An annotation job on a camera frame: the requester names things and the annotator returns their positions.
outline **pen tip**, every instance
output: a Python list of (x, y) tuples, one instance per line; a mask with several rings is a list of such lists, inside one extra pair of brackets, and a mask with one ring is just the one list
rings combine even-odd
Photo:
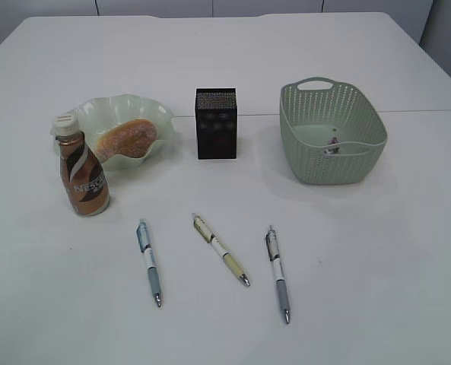
[(161, 308), (162, 300), (161, 295), (159, 293), (154, 295), (154, 300), (156, 301), (157, 307)]
[(291, 314), (289, 312), (289, 309), (283, 309), (283, 316), (284, 316), (284, 321), (286, 322), (287, 325), (289, 325), (289, 322), (291, 320)]
[(247, 277), (247, 275), (242, 274), (240, 276), (240, 281), (242, 281), (246, 287), (250, 287), (250, 281), (249, 281), (249, 278)]

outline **wall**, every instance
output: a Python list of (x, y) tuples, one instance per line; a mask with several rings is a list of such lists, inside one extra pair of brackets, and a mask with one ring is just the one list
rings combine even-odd
[(451, 0), (434, 2), (421, 46), (451, 76)]
[(325, 0), (323, 11), (387, 13), (416, 43), (419, 43), (432, 4), (433, 0)]
[(100, 15), (211, 17), (211, 0), (97, 0)]
[(0, 43), (27, 17), (96, 14), (94, 0), (0, 0)]
[(213, 0), (214, 17), (255, 17), (280, 13), (320, 13), (323, 0)]

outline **perforated basket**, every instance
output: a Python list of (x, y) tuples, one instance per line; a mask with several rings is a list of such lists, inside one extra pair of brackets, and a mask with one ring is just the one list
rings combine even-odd
[[(311, 81), (331, 87), (298, 88)], [(357, 183), (372, 170), (387, 142), (376, 110), (350, 84), (308, 78), (286, 85), (279, 109), (284, 152), (296, 177), (305, 183)]]

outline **wavy glass bowl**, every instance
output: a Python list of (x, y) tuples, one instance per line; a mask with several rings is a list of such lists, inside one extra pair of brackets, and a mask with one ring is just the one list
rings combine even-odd
[(171, 119), (173, 113), (156, 100), (137, 95), (119, 95), (117, 97), (99, 97), (68, 111), (78, 118), (81, 130), (85, 133), (88, 147), (95, 152), (101, 135), (118, 125), (134, 119), (147, 119), (157, 130), (157, 140), (149, 147), (145, 156), (126, 157), (121, 154), (112, 156), (102, 163), (104, 170), (124, 170), (139, 166), (148, 157), (159, 151), (173, 133)]

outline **pen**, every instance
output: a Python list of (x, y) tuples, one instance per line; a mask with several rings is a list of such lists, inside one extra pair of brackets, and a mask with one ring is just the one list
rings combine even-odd
[(246, 287), (250, 287), (249, 278), (246, 273), (240, 267), (239, 264), (235, 261), (233, 256), (227, 249), (222, 245), (222, 243), (218, 240), (218, 238), (210, 231), (205, 222), (200, 218), (199, 215), (193, 213), (193, 225), (196, 230), (205, 238), (207, 243), (210, 243), (215, 251), (217, 251), (218, 255), (224, 260), (225, 265), (233, 272), (235, 277), (240, 280), (242, 284)]
[(272, 262), (274, 276), (276, 279), (276, 291), (279, 299), (279, 307), (286, 324), (291, 320), (291, 308), (287, 298), (286, 282), (284, 281), (283, 268), (281, 267), (281, 257), (279, 255), (278, 239), (276, 231), (269, 226), (268, 234), (265, 235), (265, 245), (268, 248), (269, 261)]
[(137, 227), (137, 239), (141, 247), (144, 261), (148, 267), (148, 279), (151, 285), (151, 291), (154, 295), (154, 300), (158, 307), (161, 308), (162, 296), (161, 286), (159, 285), (159, 275), (157, 274), (156, 262), (154, 261), (154, 254), (151, 248), (151, 239), (149, 238), (148, 226), (144, 219), (141, 219)]

